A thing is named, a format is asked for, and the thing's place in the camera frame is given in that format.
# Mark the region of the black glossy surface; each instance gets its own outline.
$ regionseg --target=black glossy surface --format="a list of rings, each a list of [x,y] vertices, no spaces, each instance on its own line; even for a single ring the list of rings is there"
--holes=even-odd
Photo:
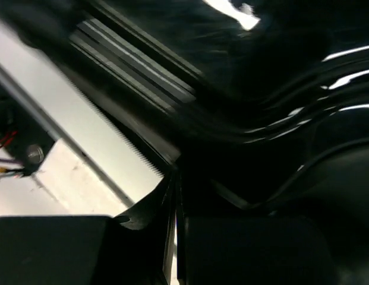
[[[217,156],[205,155],[201,171],[254,204],[285,188],[292,177],[328,153],[369,143],[369,61],[355,72],[355,78],[340,87],[337,80],[352,71],[343,69],[338,77],[301,87],[298,98],[284,94],[277,108],[267,111],[268,118],[293,105],[295,112],[285,111],[292,115],[245,130],[234,145],[219,148]],[[337,88],[326,90],[325,86]]]
[[[0,17],[15,29],[27,45],[43,49],[53,44],[61,49],[84,15],[78,1],[0,0]]]
[[[305,206],[302,200],[314,201],[314,204]],[[340,212],[346,217],[347,226],[352,223],[369,232],[369,145],[357,145],[329,155],[264,207],[272,211],[273,208],[279,208],[278,205],[292,208],[289,205],[296,204],[297,211],[308,212],[308,215],[317,216],[320,221],[323,216],[329,216],[318,213],[324,208],[332,213]]]
[[[165,285],[175,175],[122,215],[0,218],[1,285]]]
[[[126,31],[143,31],[138,37],[166,54],[163,66],[169,65],[163,57],[171,58],[232,100],[262,101],[327,55],[369,43],[369,1],[231,2],[250,4],[261,21],[245,31],[197,0],[92,1],[126,39],[132,38]]]
[[[125,104],[126,96],[129,101],[142,101],[145,108],[155,110],[155,114],[160,115],[160,120],[168,119],[176,131],[184,128],[187,133],[184,135],[206,141],[246,141],[241,138],[244,133],[249,137],[248,134],[255,129],[285,119],[297,107],[313,105],[319,98],[328,96],[330,93],[323,91],[320,86],[369,69],[369,50],[350,54],[321,62],[317,68],[297,75],[290,83],[282,82],[281,88],[267,98],[266,106],[229,106],[213,102],[210,97],[208,100],[199,100],[201,94],[198,89],[185,85],[181,81],[183,78],[177,78],[173,70],[163,69],[159,65],[161,62],[156,62],[157,58],[141,53],[141,50],[98,21],[80,25],[80,30],[71,40],[81,57],[82,53],[86,54],[87,64],[92,62],[92,69],[97,69],[97,76],[92,75],[92,81],[100,81],[98,74],[102,72],[102,76],[107,77],[103,83],[98,83],[102,88],[112,82],[119,86],[120,92],[128,90],[125,96],[117,96],[114,88],[114,94],[108,92],[104,96],[111,96],[111,100],[120,105]]]
[[[183,172],[178,278],[184,284],[369,284],[369,169],[359,174],[369,166],[369,147],[360,150],[332,160],[361,162],[354,169],[311,171],[317,187],[298,183],[291,202],[283,193],[259,211],[231,207],[204,176]],[[335,182],[325,183],[328,176]]]

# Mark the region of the electrical wiring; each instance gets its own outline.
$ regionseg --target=electrical wiring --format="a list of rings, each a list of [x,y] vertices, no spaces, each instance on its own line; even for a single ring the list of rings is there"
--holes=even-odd
[[[0,175],[6,174],[6,173],[22,173],[23,172],[23,168],[20,169],[8,169],[5,167],[0,167]]]
[[[14,140],[17,131],[8,132],[1,140],[0,140],[0,149],[6,147],[11,144]]]
[[[18,172],[9,172],[9,173],[4,173],[4,174],[0,174],[0,180],[2,178],[21,178],[23,176],[22,173],[18,173]]]
[[[14,159],[0,159],[0,163],[9,163],[9,164],[17,164],[17,165],[22,164],[22,162],[18,160],[14,160]]]

